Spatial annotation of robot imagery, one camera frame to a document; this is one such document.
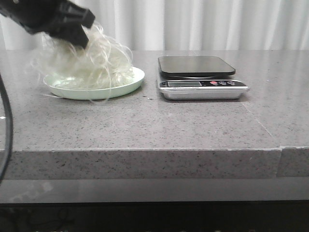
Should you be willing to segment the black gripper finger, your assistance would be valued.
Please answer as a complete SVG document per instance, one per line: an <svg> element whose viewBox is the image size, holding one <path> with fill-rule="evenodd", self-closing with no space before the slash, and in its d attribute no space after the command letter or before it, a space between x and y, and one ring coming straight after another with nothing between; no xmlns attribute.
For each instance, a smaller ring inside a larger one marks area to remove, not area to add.
<svg viewBox="0 0 309 232"><path fill-rule="evenodd" d="M95 15L89 9L80 7L68 0L59 4L57 13L60 17L60 23L64 25L80 25L91 28L95 21Z"/></svg>
<svg viewBox="0 0 309 232"><path fill-rule="evenodd" d="M57 39L65 40L74 46L86 48L88 37L83 27L89 29L88 26L80 24L48 24L47 33Z"/></svg>

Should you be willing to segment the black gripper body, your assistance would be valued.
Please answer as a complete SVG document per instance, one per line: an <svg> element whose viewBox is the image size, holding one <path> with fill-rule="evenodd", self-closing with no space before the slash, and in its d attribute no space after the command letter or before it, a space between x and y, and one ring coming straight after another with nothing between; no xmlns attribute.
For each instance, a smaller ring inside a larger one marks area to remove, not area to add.
<svg viewBox="0 0 309 232"><path fill-rule="evenodd" d="M13 20L29 34L49 33L62 4L68 0L2 0L0 14Z"/></svg>

